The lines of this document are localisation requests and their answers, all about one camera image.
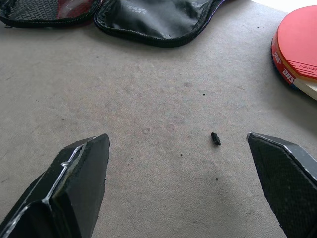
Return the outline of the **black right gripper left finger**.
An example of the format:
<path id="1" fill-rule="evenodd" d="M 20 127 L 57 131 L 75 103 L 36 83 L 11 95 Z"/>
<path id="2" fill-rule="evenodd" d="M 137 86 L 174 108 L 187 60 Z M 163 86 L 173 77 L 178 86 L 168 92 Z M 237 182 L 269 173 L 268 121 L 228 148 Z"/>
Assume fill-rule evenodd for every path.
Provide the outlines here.
<path id="1" fill-rule="evenodd" d="M 91 238 L 105 192 L 107 134 L 64 147 L 0 224 L 0 238 Z"/>

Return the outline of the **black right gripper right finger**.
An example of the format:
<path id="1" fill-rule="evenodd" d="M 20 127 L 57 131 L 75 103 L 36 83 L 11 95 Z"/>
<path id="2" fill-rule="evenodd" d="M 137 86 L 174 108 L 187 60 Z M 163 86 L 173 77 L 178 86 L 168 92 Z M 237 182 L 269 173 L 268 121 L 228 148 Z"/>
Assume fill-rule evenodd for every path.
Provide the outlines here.
<path id="1" fill-rule="evenodd" d="M 265 198 L 287 238 L 317 238 L 317 160 L 281 138 L 249 133 Z"/>

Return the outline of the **red table tennis paddle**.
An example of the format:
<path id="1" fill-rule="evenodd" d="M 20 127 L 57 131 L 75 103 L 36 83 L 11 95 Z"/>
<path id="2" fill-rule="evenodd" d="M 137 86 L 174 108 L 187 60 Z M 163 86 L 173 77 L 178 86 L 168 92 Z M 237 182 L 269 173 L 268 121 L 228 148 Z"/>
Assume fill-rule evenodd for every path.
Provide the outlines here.
<path id="1" fill-rule="evenodd" d="M 317 101 L 317 5 L 283 18 L 271 42 L 271 55 L 283 80 Z"/>

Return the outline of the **black zippered paddle case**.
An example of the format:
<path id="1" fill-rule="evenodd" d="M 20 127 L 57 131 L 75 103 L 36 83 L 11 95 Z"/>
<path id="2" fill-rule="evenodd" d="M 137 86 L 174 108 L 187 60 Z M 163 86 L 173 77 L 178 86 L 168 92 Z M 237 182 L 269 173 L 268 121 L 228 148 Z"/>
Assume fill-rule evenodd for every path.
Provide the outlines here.
<path id="1" fill-rule="evenodd" d="M 226 0 L 0 0 L 0 21 L 62 28 L 93 21 L 102 32 L 156 47 L 194 40 Z"/>

